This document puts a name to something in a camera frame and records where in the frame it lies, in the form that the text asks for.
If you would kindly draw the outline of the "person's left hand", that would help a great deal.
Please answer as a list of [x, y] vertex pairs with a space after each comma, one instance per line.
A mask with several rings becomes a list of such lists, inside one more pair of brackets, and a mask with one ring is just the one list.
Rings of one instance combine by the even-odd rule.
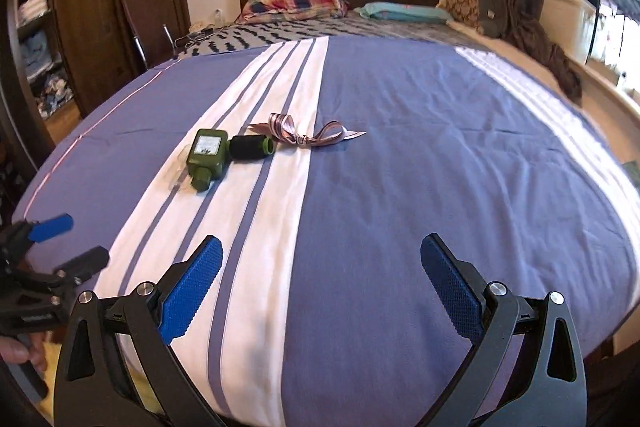
[[44, 351], [45, 333], [31, 333], [28, 335], [29, 346], [20, 340], [10, 337], [0, 337], [1, 358], [8, 364], [23, 364], [29, 362], [39, 373], [44, 373], [48, 363]]

